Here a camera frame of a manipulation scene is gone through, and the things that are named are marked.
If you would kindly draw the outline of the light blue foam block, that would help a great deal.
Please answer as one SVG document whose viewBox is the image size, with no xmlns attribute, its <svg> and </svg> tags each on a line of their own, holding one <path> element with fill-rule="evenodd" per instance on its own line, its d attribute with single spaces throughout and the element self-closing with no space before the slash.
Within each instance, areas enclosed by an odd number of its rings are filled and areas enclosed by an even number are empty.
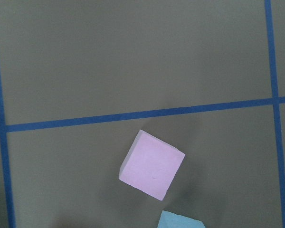
<svg viewBox="0 0 285 228">
<path fill-rule="evenodd" d="M 205 228 L 205 225 L 199 220 L 163 210 L 157 228 Z"/>
</svg>

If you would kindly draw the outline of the pink foam block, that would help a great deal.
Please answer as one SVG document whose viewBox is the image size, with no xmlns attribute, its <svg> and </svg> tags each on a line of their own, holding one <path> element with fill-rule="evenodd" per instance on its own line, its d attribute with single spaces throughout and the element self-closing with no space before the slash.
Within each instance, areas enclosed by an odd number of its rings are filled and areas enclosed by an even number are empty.
<svg viewBox="0 0 285 228">
<path fill-rule="evenodd" d="M 162 201 L 185 154 L 140 130 L 126 155 L 119 180 Z"/>
</svg>

